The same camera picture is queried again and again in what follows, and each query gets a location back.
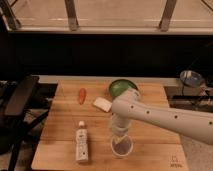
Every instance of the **table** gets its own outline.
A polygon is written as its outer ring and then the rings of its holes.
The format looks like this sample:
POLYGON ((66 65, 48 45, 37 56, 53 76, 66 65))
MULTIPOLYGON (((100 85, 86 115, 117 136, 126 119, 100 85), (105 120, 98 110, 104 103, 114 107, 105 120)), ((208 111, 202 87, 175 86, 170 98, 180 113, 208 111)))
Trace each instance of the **table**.
MULTIPOLYGON (((141 101, 153 106, 169 107, 161 84, 135 82, 142 94, 141 101)), ((134 148, 119 159, 110 148, 109 122, 111 113, 94 107, 97 97, 112 101, 108 81, 61 81, 58 84, 49 116, 33 162, 33 170, 69 171, 188 171, 178 134, 147 124, 132 121, 129 130, 134 148), (78 103, 78 91, 85 88, 86 100, 78 103), (84 120, 89 137, 87 164, 75 161, 75 132, 84 120)))

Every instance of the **orange carrot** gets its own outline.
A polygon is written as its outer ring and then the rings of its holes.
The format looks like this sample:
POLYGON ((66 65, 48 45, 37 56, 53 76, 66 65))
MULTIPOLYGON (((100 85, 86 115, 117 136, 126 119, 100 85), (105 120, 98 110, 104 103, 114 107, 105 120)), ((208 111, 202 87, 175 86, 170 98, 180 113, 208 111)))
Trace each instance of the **orange carrot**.
POLYGON ((79 94, 78 94, 78 102, 80 105, 82 105, 86 99, 86 95, 87 95, 87 92, 86 92, 86 89, 85 88, 81 88, 79 90, 79 94))

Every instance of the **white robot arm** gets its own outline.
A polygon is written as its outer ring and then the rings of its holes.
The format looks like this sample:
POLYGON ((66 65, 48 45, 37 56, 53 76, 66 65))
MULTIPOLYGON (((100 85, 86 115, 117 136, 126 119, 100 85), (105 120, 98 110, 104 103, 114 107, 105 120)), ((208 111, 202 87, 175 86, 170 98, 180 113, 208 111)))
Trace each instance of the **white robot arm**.
POLYGON ((149 106, 139 98, 140 93, 130 88, 114 99, 111 130, 115 135, 124 136, 135 119, 213 145, 213 113, 149 106))

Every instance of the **black chair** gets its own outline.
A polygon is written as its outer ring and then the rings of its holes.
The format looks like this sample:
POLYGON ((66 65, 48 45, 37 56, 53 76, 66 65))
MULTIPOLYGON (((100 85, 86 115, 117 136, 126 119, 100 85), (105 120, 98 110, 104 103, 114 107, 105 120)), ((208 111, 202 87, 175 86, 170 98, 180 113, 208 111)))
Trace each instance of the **black chair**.
POLYGON ((38 96, 38 76, 28 76, 16 55, 16 50, 0 16, 0 154, 12 149, 8 171, 13 171, 23 140, 40 123, 47 112, 31 123, 24 118, 33 96, 38 96))
POLYGON ((12 148, 8 171, 14 171, 22 141, 30 139, 28 133, 48 115, 48 110, 31 123, 24 122, 28 105, 36 93, 38 76, 26 76, 14 85, 6 83, 0 93, 0 154, 12 148))

